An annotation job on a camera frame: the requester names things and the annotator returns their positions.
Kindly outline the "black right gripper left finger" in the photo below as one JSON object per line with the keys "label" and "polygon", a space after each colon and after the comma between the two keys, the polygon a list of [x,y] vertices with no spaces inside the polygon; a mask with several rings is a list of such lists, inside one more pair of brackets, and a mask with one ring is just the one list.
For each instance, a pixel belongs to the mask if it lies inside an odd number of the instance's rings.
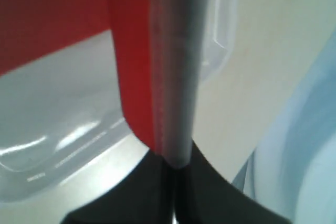
{"label": "black right gripper left finger", "polygon": [[149,151],[125,179],[62,223],[172,223],[174,187],[174,169]]}

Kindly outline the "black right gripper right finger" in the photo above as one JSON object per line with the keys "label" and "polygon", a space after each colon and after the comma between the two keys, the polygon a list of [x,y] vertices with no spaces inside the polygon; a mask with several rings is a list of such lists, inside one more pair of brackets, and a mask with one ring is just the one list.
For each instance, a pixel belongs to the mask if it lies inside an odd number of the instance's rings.
{"label": "black right gripper right finger", "polygon": [[178,223],[282,224],[290,221],[256,203],[224,179],[196,144],[190,163],[176,171]]}

